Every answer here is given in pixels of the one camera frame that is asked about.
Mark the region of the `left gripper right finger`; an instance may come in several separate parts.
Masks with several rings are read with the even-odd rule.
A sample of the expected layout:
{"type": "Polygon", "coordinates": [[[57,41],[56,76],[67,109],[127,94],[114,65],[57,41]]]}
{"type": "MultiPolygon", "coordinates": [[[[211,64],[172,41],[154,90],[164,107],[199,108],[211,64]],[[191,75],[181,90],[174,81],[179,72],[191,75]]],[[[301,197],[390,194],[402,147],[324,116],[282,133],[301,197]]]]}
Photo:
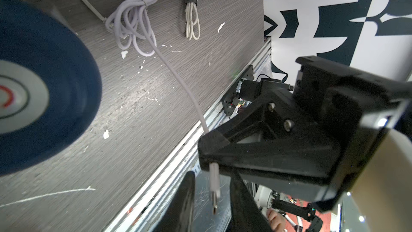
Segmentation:
{"type": "Polygon", "coordinates": [[[268,221],[259,211],[245,182],[235,170],[226,170],[230,176],[231,232],[271,232],[268,221]]]}

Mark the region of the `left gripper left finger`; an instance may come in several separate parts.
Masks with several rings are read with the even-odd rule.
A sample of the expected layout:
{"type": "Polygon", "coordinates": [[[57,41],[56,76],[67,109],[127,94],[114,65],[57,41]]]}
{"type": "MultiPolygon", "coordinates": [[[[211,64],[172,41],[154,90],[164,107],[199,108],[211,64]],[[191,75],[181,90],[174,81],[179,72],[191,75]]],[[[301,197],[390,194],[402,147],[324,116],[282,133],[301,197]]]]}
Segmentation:
{"type": "Polygon", "coordinates": [[[188,171],[168,209],[153,232],[192,232],[195,197],[195,173],[188,171]]]}

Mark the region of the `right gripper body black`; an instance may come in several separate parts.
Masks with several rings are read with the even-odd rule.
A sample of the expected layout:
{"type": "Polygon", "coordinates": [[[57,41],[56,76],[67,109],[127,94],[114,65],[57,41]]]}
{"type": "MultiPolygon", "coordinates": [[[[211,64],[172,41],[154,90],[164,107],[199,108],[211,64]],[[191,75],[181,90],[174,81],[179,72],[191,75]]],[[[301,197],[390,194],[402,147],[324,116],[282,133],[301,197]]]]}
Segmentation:
{"type": "Polygon", "coordinates": [[[412,102],[412,85],[305,56],[293,91],[243,80],[248,106],[200,137],[200,167],[305,200],[329,211],[348,191],[412,102]]]}

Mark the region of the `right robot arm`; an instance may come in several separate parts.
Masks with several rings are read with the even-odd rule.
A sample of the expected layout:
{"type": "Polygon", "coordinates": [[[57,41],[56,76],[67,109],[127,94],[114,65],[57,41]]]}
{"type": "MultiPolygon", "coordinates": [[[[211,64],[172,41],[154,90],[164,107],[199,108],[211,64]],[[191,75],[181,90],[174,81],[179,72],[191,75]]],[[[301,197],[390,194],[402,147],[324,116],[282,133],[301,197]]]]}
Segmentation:
{"type": "Polygon", "coordinates": [[[200,166],[330,211],[343,195],[372,232],[408,232],[412,143],[396,125],[412,110],[412,85],[316,56],[297,59],[293,92],[245,81],[249,105],[202,136],[200,166]]]}

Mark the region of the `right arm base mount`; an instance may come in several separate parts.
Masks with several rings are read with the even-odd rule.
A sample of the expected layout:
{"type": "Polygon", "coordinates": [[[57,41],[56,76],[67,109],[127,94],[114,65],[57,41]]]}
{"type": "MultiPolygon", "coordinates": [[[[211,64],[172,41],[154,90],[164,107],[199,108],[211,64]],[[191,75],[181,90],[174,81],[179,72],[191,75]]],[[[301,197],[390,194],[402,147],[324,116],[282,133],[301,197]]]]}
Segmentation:
{"type": "Polygon", "coordinates": [[[222,97],[223,111],[227,117],[231,117],[241,101],[252,102],[265,90],[274,88],[294,90],[294,86],[282,83],[281,80],[271,78],[266,74],[260,74],[254,78],[254,67],[249,65],[222,97]]]}

